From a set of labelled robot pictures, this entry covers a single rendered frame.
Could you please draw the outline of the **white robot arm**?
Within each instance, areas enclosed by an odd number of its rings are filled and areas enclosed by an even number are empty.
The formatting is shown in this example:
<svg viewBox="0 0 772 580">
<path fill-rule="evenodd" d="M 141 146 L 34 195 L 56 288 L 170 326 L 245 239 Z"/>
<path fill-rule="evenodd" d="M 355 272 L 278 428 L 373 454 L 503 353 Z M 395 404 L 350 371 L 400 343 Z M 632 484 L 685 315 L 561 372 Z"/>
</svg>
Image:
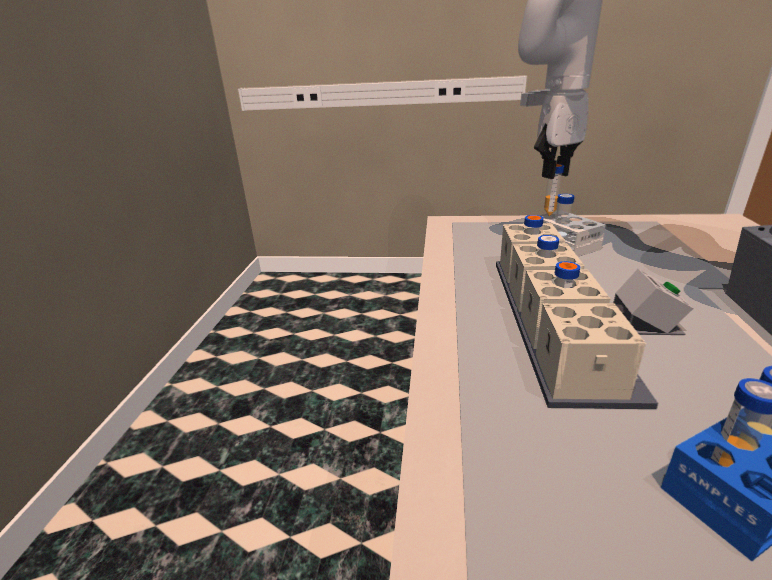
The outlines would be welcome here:
<svg viewBox="0 0 772 580">
<path fill-rule="evenodd" d="M 601 7 L 602 0 L 527 1 L 519 56 L 530 65 L 550 65 L 546 90 L 521 93 L 520 106 L 543 105 L 547 91 L 580 92 L 589 88 Z"/>
</svg>

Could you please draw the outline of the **grey bench mat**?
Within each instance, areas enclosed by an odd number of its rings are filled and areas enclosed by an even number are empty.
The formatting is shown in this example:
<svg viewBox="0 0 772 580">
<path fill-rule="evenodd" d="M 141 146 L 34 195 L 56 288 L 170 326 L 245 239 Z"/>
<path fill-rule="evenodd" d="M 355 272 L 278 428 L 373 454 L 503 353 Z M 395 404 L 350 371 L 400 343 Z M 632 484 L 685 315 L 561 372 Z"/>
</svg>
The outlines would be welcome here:
<svg viewBox="0 0 772 580">
<path fill-rule="evenodd" d="M 640 269 L 694 308 L 640 335 L 650 409 L 548 408 L 496 267 L 503 224 L 452 222 L 468 580 L 772 580 L 661 489 L 675 446 L 726 418 L 772 356 L 700 289 L 729 278 L 657 221 L 578 258 L 613 303 Z"/>
</svg>

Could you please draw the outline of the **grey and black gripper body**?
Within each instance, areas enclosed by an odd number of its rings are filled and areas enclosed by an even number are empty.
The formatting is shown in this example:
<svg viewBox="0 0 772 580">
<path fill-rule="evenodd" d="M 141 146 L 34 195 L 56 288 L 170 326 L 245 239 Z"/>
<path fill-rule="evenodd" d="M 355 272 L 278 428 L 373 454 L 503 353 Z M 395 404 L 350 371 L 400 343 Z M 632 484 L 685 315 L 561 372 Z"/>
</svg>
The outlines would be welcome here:
<svg viewBox="0 0 772 580">
<path fill-rule="evenodd" d="M 548 144 L 558 147 L 580 143 L 585 139 L 587 120 L 588 93 L 585 90 L 565 93 L 547 91 L 540 114 L 537 139 L 546 123 Z"/>
</svg>

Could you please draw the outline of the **grey tube rack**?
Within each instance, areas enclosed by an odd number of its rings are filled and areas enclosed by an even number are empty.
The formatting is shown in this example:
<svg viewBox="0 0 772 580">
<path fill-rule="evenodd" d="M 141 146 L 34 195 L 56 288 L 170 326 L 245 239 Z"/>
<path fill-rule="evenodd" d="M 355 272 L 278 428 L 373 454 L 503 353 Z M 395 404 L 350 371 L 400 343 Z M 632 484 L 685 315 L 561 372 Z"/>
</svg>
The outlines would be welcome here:
<svg viewBox="0 0 772 580">
<path fill-rule="evenodd" d="M 539 216 L 544 218 L 543 223 L 552 223 L 553 226 L 568 230 L 567 236 L 563 237 L 563 239 L 565 240 L 565 243 L 567 243 L 574 251 L 577 257 L 599 251 L 603 241 L 602 223 L 571 213 L 570 219 L 576 218 L 580 219 L 581 221 L 570 220 L 569 224 L 558 224 L 555 221 L 556 211 L 551 216 L 548 216 L 547 214 Z M 592 223 L 595 224 L 595 226 L 586 226 L 584 223 Z M 581 227 L 584 229 L 578 229 L 573 226 Z M 576 234 L 569 233 L 570 231 Z"/>
</svg>

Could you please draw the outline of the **blue tube rack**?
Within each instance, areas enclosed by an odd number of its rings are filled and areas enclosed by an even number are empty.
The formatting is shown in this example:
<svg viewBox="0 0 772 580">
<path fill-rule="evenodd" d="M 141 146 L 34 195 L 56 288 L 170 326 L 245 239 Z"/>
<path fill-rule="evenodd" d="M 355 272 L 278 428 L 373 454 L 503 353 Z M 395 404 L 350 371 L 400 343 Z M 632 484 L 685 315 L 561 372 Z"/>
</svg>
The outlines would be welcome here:
<svg viewBox="0 0 772 580">
<path fill-rule="evenodd" d="M 721 434 L 726 418 L 675 446 L 661 489 L 753 561 L 772 546 L 772 435 L 739 449 Z M 715 446 L 734 464 L 714 461 Z"/>
</svg>

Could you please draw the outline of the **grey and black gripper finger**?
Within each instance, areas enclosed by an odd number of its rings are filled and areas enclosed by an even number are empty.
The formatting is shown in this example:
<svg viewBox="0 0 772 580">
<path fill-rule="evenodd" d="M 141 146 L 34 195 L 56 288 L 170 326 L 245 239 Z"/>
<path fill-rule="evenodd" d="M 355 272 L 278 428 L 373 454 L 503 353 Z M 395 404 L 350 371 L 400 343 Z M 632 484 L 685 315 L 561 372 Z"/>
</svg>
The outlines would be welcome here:
<svg viewBox="0 0 772 580">
<path fill-rule="evenodd" d="M 534 145 L 534 149 L 540 152 L 540 154 L 542 155 L 542 159 L 544 159 L 542 177 L 554 179 L 555 172 L 556 172 L 556 164 L 557 164 L 555 157 L 556 157 L 556 152 L 558 147 L 554 147 L 554 146 L 551 146 L 551 144 L 548 144 L 546 130 L 547 130 L 547 124 L 545 123 Z M 549 148 L 551 148 L 551 152 Z"/>
<path fill-rule="evenodd" d="M 583 142 L 583 141 L 582 141 Z M 570 167 L 570 157 L 573 157 L 574 151 L 576 150 L 577 146 L 579 146 L 582 142 L 577 144 L 571 144 L 566 146 L 560 146 L 560 155 L 557 158 L 557 164 L 564 165 L 564 172 L 562 173 L 562 176 L 568 176 L 569 174 L 569 167 Z"/>
</svg>

